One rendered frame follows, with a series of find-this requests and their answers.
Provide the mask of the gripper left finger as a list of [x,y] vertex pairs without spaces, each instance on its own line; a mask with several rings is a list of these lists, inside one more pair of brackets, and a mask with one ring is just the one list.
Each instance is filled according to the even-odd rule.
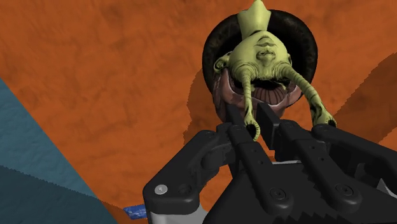
[[276,179],[276,171],[261,145],[254,142],[239,110],[226,107],[226,123],[216,131],[201,130],[145,185],[146,209],[155,214],[191,214],[200,204],[204,185],[228,165],[233,176],[244,169],[263,210],[288,216],[293,196]]

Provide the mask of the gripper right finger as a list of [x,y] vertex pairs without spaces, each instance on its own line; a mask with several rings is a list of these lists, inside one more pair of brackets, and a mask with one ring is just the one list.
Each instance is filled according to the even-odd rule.
[[366,163],[374,176],[382,179],[390,191],[397,194],[397,152],[355,136],[330,125],[320,124],[305,130],[292,120],[281,120],[266,103],[257,107],[256,117],[262,136],[271,150],[297,156],[327,204],[341,213],[354,213],[362,203],[370,204],[370,211],[382,209],[397,213],[397,199],[379,191],[360,187],[329,156],[330,144],[341,148],[347,157],[354,159],[355,166]]

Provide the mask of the green alien figure black base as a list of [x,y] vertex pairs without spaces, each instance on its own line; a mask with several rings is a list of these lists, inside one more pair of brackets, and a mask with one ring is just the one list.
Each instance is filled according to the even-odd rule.
[[235,105],[254,140],[260,136],[257,105],[267,103],[277,116],[305,97],[313,125],[336,126],[311,85],[317,67],[317,44],[298,17],[269,10],[262,0],[221,21],[209,34],[202,72],[216,113],[226,119]]

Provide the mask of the small blue flat object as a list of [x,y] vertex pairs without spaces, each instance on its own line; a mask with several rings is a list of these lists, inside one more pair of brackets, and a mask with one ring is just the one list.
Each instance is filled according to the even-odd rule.
[[147,218],[146,208],[144,204],[135,206],[124,207],[123,210],[129,216],[131,220],[145,219]]

